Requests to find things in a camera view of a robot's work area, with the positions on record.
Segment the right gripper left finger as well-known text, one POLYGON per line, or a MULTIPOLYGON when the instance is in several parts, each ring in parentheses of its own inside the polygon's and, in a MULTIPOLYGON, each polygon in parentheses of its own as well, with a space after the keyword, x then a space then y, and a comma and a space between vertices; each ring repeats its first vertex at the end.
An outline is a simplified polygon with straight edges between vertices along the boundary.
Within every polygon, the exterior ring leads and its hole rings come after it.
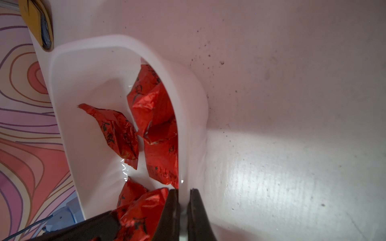
POLYGON ((179 241, 180 240, 181 207, 179 191, 169 191, 164 209, 157 225, 152 241, 179 241))

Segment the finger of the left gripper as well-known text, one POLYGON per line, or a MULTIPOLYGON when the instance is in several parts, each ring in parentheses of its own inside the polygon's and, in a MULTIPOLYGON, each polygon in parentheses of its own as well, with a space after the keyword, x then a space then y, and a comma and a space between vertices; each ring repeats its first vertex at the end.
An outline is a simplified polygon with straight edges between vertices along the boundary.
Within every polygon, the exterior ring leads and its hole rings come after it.
POLYGON ((53 231, 30 241, 113 241, 121 225, 111 211, 105 212, 74 226, 53 231))

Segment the white plastic storage box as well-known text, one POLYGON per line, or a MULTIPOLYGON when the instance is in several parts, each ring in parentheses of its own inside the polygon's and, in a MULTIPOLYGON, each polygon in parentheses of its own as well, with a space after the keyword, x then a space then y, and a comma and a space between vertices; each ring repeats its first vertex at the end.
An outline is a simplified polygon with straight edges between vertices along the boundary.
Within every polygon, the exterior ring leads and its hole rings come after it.
POLYGON ((96 120, 78 105, 86 103, 121 112, 133 120, 127 95, 146 61, 163 82, 177 119, 179 200, 186 208, 190 190, 204 190, 209 107, 198 78, 185 66, 161 57, 126 35, 106 35, 69 42, 43 60, 43 77, 63 147, 86 219, 116 208, 125 178, 148 189, 162 184, 148 175, 144 153, 138 168, 126 165, 108 147, 96 120))

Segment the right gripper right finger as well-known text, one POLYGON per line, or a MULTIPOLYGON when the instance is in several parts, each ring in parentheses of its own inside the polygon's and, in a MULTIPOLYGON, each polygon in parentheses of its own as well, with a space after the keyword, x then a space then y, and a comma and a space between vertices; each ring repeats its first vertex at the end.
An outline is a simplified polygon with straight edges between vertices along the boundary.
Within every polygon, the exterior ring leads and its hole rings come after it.
POLYGON ((188 204, 188 241, 216 241, 200 192, 191 189, 188 204))

